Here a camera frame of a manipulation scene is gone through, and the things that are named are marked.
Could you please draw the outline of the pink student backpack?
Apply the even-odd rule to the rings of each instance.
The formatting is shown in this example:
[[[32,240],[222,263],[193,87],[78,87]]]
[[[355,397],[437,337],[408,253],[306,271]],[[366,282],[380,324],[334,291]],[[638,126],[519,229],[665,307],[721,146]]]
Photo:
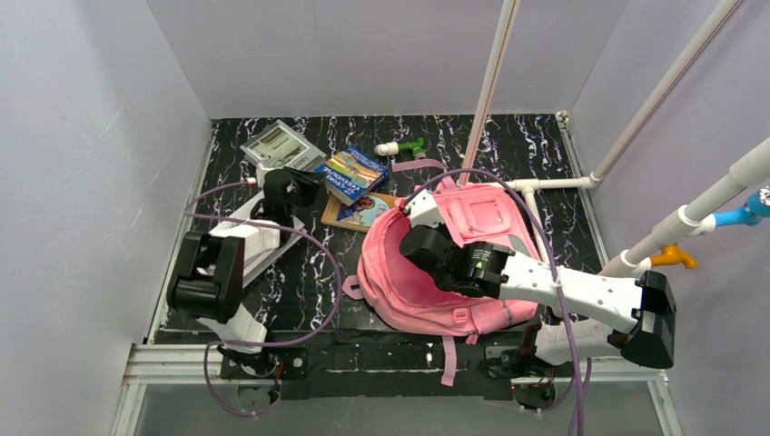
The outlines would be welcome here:
[[[461,293],[469,274],[491,264],[474,253],[492,243],[538,260],[519,205],[498,183],[458,186],[444,173],[433,189],[401,198],[366,233],[356,274],[342,290],[363,300],[389,327],[442,340],[441,382],[451,386],[458,369],[455,340],[530,320],[535,302],[500,300],[478,287]]]

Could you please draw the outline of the blue treehouse story book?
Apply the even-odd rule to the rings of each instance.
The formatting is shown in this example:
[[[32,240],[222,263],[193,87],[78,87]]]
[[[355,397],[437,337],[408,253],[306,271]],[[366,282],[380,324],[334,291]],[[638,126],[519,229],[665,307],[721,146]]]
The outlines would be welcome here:
[[[389,176],[389,168],[355,146],[334,154],[314,170],[322,174],[328,191],[345,205],[353,205]]]

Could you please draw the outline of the orange thin book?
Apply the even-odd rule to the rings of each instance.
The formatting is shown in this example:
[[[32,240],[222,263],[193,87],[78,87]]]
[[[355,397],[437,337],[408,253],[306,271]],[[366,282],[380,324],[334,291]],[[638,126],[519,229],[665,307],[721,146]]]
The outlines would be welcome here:
[[[367,232],[374,221],[394,207],[396,196],[368,193],[352,205],[346,205],[332,196],[321,216],[321,222],[330,226],[357,232]]]

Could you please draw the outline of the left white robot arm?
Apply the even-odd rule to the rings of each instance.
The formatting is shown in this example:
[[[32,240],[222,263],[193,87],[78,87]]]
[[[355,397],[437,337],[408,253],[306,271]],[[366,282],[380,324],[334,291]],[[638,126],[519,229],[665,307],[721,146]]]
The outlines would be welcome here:
[[[237,363],[264,362],[267,328],[242,304],[246,266],[272,258],[299,231],[294,217],[313,205],[323,183],[321,173],[266,168],[244,180],[257,185],[260,198],[244,217],[224,218],[224,227],[183,236],[166,292],[171,309],[209,327],[221,340],[220,351]]]

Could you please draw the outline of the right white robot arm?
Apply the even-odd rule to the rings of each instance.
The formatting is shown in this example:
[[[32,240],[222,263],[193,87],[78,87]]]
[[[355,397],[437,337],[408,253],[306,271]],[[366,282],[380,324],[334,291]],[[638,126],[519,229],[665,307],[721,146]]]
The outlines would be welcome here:
[[[444,292],[535,302],[581,316],[579,322],[529,326],[517,358],[552,366],[575,356],[620,356],[665,370],[675,362],[676,301],[666,276],[638,279],[599,276],[565,267],[554,279],[548,264],[504,245],[453,242],[425,225],[406,232],[400,254],[427,273]]]

